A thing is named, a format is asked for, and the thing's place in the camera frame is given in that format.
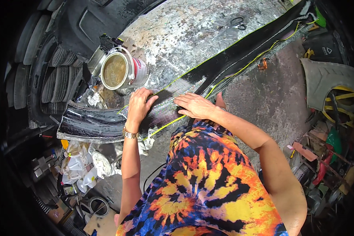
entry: gold wristwatch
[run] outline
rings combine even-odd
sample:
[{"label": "gold wristwatch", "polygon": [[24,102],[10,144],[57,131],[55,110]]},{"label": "gold wristwatch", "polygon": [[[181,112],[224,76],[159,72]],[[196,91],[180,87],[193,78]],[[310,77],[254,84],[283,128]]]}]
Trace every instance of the gold wristwatch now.
[{"label": "gold wristwatch", "polygon": [[139,137],[139,132],[130,133],[126,131],[126,126],[123,126],[122,135],[129,139],[137,139]]}]

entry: hand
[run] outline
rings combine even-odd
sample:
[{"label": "hand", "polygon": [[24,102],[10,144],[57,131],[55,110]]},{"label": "hand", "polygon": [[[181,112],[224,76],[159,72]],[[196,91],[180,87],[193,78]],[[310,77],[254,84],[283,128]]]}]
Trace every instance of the hand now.
[{"label": "hand", "polygon": [[202,96],[189,92],[176,97],[174,103],[186,109],[179,110],[178,113],[202,120],[210,119],[211,114],[220,109]]},{"label": "hand", "polygon": [[140,123],[146,117],[152,104],[159,98],[159,96],[155,95],[146,102],[148,96],[151,94],[153,94],[152,90],[146,88],[140,88],[131,93],[127,122],[125,125],[127,132],[138,132]]}]

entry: paint can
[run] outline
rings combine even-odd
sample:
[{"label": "paint can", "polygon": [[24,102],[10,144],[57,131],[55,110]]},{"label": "paint can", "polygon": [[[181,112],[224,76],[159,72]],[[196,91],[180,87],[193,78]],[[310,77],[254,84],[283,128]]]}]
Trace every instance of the paint can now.
[{"label": "paint can", "polygon": [[101,67],[103,85],[110,90],[141,87],[148,78],[147,65],[125,48],[117,48],[122,52],[109,54]]}]

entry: scissors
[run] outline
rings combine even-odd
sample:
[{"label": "scissors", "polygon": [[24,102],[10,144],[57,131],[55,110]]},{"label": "scissors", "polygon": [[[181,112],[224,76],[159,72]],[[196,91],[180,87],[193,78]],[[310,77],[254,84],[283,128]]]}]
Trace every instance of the scissors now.
[{"label": "scissors", "polygon": [[246,30],[246,25],[243,24],[244,22],[244,18],[243,17],[236,17],[233,18],[230,21],[230,25],[229,26],[225,26],[224,30],[222,32],[220,32],[217,36],[215,36],[212,40],[215,41],[217,38],[219,38],[221,35],[223,35],[224,33],[227,32],[227,30],[235,28],[235,29],[239,29],[239,30]]}]

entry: person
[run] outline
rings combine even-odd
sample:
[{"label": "person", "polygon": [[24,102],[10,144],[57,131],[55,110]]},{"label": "person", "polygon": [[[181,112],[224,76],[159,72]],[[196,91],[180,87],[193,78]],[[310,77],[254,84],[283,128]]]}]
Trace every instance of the person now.
[{"label": "person", "polygon": [[[125,130],[136,134],[157,95],[129,101]],[[142,194],[136,138],[124,139],[122,202],[116,235],[297,235],[307,215],[302,186],[278,144],[255,125],[187,93],[175,98],[195,119],[171,137],[166,165]],[[264,185],[236,135],[260,156]]]}]

